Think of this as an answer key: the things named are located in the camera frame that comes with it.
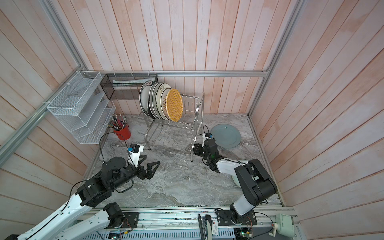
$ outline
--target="dish rack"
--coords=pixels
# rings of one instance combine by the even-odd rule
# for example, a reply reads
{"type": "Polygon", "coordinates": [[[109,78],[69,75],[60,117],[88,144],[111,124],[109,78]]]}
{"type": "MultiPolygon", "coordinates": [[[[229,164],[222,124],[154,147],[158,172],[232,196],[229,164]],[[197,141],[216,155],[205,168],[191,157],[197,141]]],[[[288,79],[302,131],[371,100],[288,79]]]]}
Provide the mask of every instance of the dish rack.
{"type": "Polygon", "coordinates": [[[94,94],[99,72],[79,71],[48,105],[48,110],[79,143],[99,144],[116,107],[104,93],[94,94]]]}
{"type": "Polygon", "coordinates": [[[168,151],[190,155],[193,161],[193,148],[196,139],[202,134],[204,93],[199,96],[182,94],[183,115],[178,122],[151,119],[143,112],[138,116],[147,124],[144,140],[148,150],[151,146],[168,151]]]}

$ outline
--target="red bucket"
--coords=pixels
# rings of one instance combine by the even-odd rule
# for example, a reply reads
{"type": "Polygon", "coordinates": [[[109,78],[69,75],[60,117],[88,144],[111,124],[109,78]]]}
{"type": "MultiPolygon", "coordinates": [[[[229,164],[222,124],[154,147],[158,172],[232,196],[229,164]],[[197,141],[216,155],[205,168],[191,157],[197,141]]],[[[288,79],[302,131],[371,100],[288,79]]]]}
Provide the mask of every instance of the red bucket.
{"type": "Polygon", "coordinates": [[[126,126],[124,127],[122,130],[120,131],[116,131],[116,130],[113,130],[114,133],[118,133],[116,134],[116,136],[121,140],[121,141],[124,141],[124,140],[128,140],[130,137],[131,137],[131,132],[129,131],[129,126],[126,126]]]}

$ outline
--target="white paper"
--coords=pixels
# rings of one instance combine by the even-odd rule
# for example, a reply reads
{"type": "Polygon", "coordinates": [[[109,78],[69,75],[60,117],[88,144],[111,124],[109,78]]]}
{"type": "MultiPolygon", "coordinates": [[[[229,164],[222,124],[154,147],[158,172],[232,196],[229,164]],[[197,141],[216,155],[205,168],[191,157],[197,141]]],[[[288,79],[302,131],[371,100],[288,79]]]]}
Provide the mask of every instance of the white paper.
{"type": "Polygon", "coordinates": [[[218,235],[218,221],[212,221],[212,235],[218,235]]]}

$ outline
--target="gray marble surface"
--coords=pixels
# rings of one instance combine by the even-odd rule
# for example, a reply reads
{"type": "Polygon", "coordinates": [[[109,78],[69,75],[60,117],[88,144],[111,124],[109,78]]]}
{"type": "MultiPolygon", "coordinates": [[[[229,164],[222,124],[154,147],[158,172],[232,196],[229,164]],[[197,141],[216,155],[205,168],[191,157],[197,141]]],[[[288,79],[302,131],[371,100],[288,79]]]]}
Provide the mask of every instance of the gray marble surface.
{"type": "MultiPolygon", "coordinates": [[[[121,207],[230,205],[241,195],[241,189],[236,186],[230,175],[211,171],[202,163],[201,157],[194,156],[193,162],[190,162],[190,156],[158,147],[151,147],[149,151],[144,142],[144,134],[147,130],[145,121],[139,120],[137,116],[133,115],[127,117],[127,122],[132,133],[127,144],[129,146],[131,143],[137,143],[145,146],[142,153],[142,155],[147,155],[147,160],[143,163],[145,168],[146,163],[149,162],[161,161],[161,165],[151,180],[135,178],[132,189],[122,194],[113,192],[112,196],[100,203],[98,207],[103,207],[110,202],[117,202],[121,207]]],[[[219,147],[222,156],[233,160],[261,159],[245,114],[205,114],[204,123],[209,129],[217,124],[227,123],[240,131],[241,143],[230,149],[219,147]]],[[[114,134],[107,136],[103,147],[105,161],[115,156],[127,159],[128,154],[124,142],[114,134]]],[[[101,169],[101,164],[100,155],[93,174],[101,169]]],[[[130,185],[129,182],[118,190],[124,190],[130,185]]],[[[270,197],[268,201],[280,203],[277,194],[270,197]]]]}

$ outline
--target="wood panel wall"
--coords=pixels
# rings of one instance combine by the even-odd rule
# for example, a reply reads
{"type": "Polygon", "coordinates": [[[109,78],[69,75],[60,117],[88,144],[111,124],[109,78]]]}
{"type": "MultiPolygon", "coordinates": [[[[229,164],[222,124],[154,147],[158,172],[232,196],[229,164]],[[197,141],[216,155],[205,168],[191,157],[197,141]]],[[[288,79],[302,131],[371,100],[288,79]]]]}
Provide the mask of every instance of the wood panel wall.
{"type": "MultiPolygon", "coordinates": [[[[0,145],[77,66],[38,0],[0,1],[0,145]]],[[[48,115],[0,169],[0,239],[63,204],[93,148],[48,115]]]]}
{"type": "Polygon", "coordinates": [[[252,116],[308,239],[383,239],[383,11],[308,1],[252,116]]]}
{"type": "MultiPolygon", "coordinates": [[[[297,0],[52,0],[91,70],[263,70],[297,0]]],[[[205,93],[206,113],[247,113],[258,77],[161,78],[205,93]]],[[[138,101],[115,101],[139,114],[138,101]]]]}

